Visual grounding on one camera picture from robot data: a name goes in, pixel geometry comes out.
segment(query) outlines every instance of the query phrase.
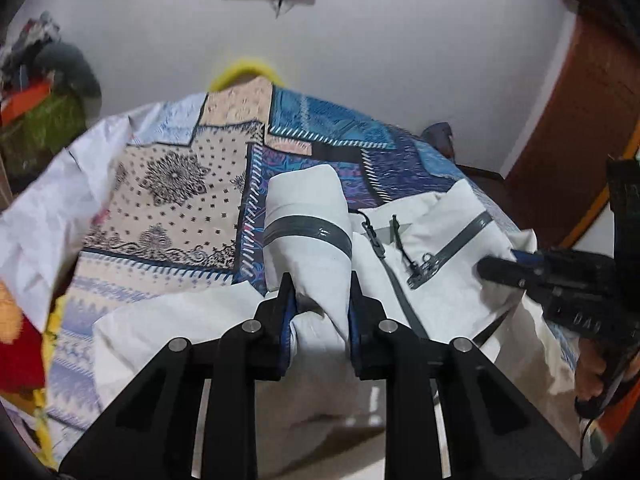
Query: wooden door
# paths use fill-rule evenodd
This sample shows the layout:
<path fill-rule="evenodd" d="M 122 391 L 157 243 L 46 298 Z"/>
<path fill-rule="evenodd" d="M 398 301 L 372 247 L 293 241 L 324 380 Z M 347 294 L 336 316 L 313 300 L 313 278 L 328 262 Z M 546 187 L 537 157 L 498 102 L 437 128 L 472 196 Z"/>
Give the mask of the wooden door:
<path fill-rule="evenodd" d="M 506 179 L 541 247 L 557 246 L 606 186 L 607 157 L 625 152 L 640 117 L 640 56 L 594 19 L 579 16 L 548 105 Z"/>

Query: metal screw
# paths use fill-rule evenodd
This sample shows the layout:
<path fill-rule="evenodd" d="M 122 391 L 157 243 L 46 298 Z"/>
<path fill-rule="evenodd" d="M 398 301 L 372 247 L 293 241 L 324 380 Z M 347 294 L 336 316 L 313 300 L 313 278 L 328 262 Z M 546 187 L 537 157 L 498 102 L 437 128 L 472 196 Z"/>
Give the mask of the metal screw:
<path fill-rule="evenodd" d="M 248 332 L 249 334 L 253 334 L 258 332 L 262 328 L 262 323 L 257 319 L 247 319 L 244 323 L 242 323 L 242 330 Z"/>
<path fill-rule="evenodd" d="M 169 341 L 171 352 L 182 352 L 185 348 L 187 348 L 187 340 L 183 337 L 175 337 Z"/>
<path fill-rule="evenodd" d="M 459 352 L 469 352 L 474 347 L 474 344 L 466 337 L 457 337 L 453 340 L 453 348 Z"/>
<path fill-rule="evenodd" d="M 388 334 L 392 334 L 396 330 L 398 330 L 398 323 L 396 323 L 392 319 L 383 319 L 378 323 L 378 328 L 382 330 L 382 332 L 386 332 Z"/>

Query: orange fabric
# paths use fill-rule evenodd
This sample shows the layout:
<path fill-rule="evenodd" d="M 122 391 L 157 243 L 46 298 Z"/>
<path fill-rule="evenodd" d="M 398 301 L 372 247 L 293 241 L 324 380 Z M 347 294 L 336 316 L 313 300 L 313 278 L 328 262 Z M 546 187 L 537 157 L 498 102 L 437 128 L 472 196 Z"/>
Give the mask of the orange fabric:
<path fill-rule="evenodd" d="M 37 83 L 22 92 L 9 96 L 9 102 L 2 108 L 2 124 L 6 126 L 15 118 L 36 107 L 51 93 L 49 81 Z"/>
<path fill-rule="evenodd" d="M 640 381 L 636 382 L 636 385 L 619 403 L 607 408 L 598 419 L 598 426 L 609 442 L 613 441 L 622 426 L 625 425 L 626 418 L 631 413 L 636 402 L 638 402 L 638 399 L 640 399 Z"/>

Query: finger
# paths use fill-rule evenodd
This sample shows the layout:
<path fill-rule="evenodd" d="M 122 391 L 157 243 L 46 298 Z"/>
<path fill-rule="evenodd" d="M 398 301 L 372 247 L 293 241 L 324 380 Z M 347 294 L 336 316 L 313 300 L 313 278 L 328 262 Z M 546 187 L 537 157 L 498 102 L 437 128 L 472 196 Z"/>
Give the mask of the finger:
<path fill-rule="evenodd" d="M 625 372 L 625 377 L 623 380 L 628 381 L 629 379 L 633 379 L 638 372 L 640 372 L 640 354 L 638 354 L 633 361 L 631 361 L 631 364 L 629 365 L 629 368 L 626 369 Z"/>
<path fill-rule="evenodd" d="M 580 349 L 580 361 L 583 366 L 590 372 L 600 375 L 607 369 L 607 362 L 600 355 L 600 349 L 590 339 L 581 338 L 578 341 Z"/>
<path fill-rule="evenodd" d="M 602 393 L 603 384 L 600 378 L 584 366 L 582 358 L 575 370 L 575 395 L 578 400 L 589 400 Z"/>

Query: red cloth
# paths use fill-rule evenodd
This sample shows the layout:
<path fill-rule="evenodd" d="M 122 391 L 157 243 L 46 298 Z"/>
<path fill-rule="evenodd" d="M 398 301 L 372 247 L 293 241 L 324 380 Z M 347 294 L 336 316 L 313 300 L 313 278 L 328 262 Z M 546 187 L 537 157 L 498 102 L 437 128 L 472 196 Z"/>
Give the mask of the red cloth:
<path fill-rule="evenodd" d="M 0 390 L 17 393 L 44 387 L 42 334 L 22 316 L 20 336 L 13 343 L 0 343 Z"/>

